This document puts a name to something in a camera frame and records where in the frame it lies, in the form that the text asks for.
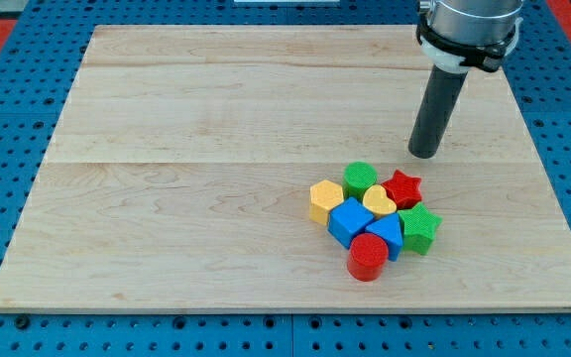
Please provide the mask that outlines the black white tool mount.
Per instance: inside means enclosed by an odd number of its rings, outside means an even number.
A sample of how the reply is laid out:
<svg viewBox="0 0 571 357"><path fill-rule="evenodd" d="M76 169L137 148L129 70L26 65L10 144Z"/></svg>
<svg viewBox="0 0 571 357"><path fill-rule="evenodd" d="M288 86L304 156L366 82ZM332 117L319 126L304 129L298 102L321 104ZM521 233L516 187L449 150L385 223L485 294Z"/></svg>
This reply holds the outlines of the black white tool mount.
<svg viewBox="0 0 571 357"><path fill-rule="evenodd" d="M415 36L422 52L443 71L462 74L476 67L485 72L496 72L516 47L521 22L522 18L517 18L506 36L496 44L475 46L444 38L429 27L425 16L420 16Z"/></svg>

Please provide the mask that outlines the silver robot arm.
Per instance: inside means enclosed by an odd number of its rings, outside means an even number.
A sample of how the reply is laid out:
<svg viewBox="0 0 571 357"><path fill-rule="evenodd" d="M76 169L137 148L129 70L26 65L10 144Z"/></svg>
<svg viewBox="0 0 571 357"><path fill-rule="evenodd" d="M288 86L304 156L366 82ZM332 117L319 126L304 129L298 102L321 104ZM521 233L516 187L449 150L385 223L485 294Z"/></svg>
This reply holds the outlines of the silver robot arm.
<svg viewBox="0 0 571 357"><path fill-rule="evenodd" d="M419 0L416 40L433 67L408 141L433 157L468 72L498 71L518 43L522 0Z"/></svg>

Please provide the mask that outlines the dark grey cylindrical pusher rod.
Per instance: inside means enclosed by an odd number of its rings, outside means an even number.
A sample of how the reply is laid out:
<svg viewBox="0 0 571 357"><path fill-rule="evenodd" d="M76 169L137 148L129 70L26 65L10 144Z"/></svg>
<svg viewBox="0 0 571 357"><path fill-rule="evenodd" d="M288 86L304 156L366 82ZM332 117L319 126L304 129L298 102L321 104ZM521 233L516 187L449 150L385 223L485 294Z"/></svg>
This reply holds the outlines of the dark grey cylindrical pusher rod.
<svg viewBox="0 0 571 357"><path fill-rule="evenodd" d="M437 153L466 77L432 68L408 141L415 157L429 159Z"/></svg>

